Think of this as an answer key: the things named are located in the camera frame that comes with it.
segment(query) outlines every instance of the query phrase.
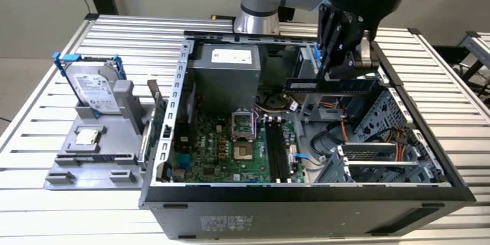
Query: white label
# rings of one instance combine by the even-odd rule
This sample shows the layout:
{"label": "white label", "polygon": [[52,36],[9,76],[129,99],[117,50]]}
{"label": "white label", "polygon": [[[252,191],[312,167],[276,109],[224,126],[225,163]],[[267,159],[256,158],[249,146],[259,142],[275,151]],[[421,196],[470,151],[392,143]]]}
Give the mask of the white label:
{"label": "white label", "polygon": [[289,105],[289,109],[291,111],[296,111],[297,109],[297,102],[295,100],[292,101],[292,104]]}
{"label": "white label", "polygon": [[117,112],[118,107],[106,79],[100,75],[80,73],[73,74],[73,78],[89,106],[100,113]]}
{"label": "white label", "polygon": [[204,232],[249,231],[252,222],[252,215],[200,216],[200,225]]}
{"label": "white label", "polygon": [[299,88],[316,88],[316,83],[291,83],[289,84],[291,89],[299,89]]}
{"label": "white label", "polygon": [[211,62],[252,64],[252,51],[236,49],[215,49],[212,50]]}

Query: slotted aluminum table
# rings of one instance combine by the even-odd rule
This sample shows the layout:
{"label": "slotted aluminum table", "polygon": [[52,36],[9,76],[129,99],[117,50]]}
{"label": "slotted aluminum table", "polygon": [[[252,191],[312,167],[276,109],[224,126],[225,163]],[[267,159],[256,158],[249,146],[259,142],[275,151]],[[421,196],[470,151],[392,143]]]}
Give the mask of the slotted aluminum table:
{"label": "slotted aluminum table", "polygon": [[[146,79],[156,78],[160,90],[168,95],[184,30],[231,32],[232,23],[101,15],[97,20],[82,22],[62,54],[110,57],[117,53],[128,79],[134,82],[134,94],[141,102],[150,102]],[[281,24],[280,33],[313,37],[316,26]],[[490,243],[487,110],[421,36],[405,29],[380,29],[376,41],[471,187],[476,204],[400,238],[204,240],[198,243]],[[150,212],[137,209],[138,191],[42,190],[44,177],[76,117],[74,103],[68,84],[52,67],[0,138],[0,236],[6,236],[0,244],[169,242]]]}

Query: blue latch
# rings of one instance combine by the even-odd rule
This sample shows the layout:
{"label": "blue latch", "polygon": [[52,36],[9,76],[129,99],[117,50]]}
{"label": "blue latch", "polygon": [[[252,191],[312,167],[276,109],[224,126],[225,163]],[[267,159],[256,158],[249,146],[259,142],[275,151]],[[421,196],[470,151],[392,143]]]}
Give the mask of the blue latch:
{"label": "blue latch", "polygon": [[69,85],[69,87],[70,87],[70,89],[72,89],[72,91],[73,91],[73,93],[74,93],[74,96],[76,96],[76,99],[77,99],[77,102],[78,102],[80,106],[84,106],[84,103],[81,102],[81,99],[80,99],[80,97],[77,96],[77,93],[76,93],[76,90],[74,90],[73,84],[70,83],[70,81],[69,81],[69,79],[68,79],[68,77],[66,77],[66,72],[64,71],[64,67],[62,67],[62,65],[61,65],[60,56],[61,56],[60,52],[54,52],[54,53],[53,53],[53,55],[52,55],[52,57],[53,57],[53,64],[54,64],[56,68],[58,69],[61,76],[66,78],[68,85]]}
{"label": "blue latch", "polygon": [[296,158],[301,158],[301,159],[307,159],[309,157],[307,154],[300,154],[300,153],[293,153],[292,156]]}
{"label": "blue latch", "polygon": [[112,60],[116,62],[118,79],[126,80],[125,72],[122,67],[122,60],[117,54],[113,55]]}

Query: ram slot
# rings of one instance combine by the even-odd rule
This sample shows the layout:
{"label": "ram slot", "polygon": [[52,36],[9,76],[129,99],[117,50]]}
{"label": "ram slot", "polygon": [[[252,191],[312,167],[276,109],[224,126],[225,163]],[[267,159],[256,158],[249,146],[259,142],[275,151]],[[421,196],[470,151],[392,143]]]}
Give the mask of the ram slot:
{"label": "ram slot", "polygon": [[283,145],[283,130],[280,122],[265,123],[265,140],[268,154],[268,169],[271,180],[285,182],[288,178],[287,156]]}

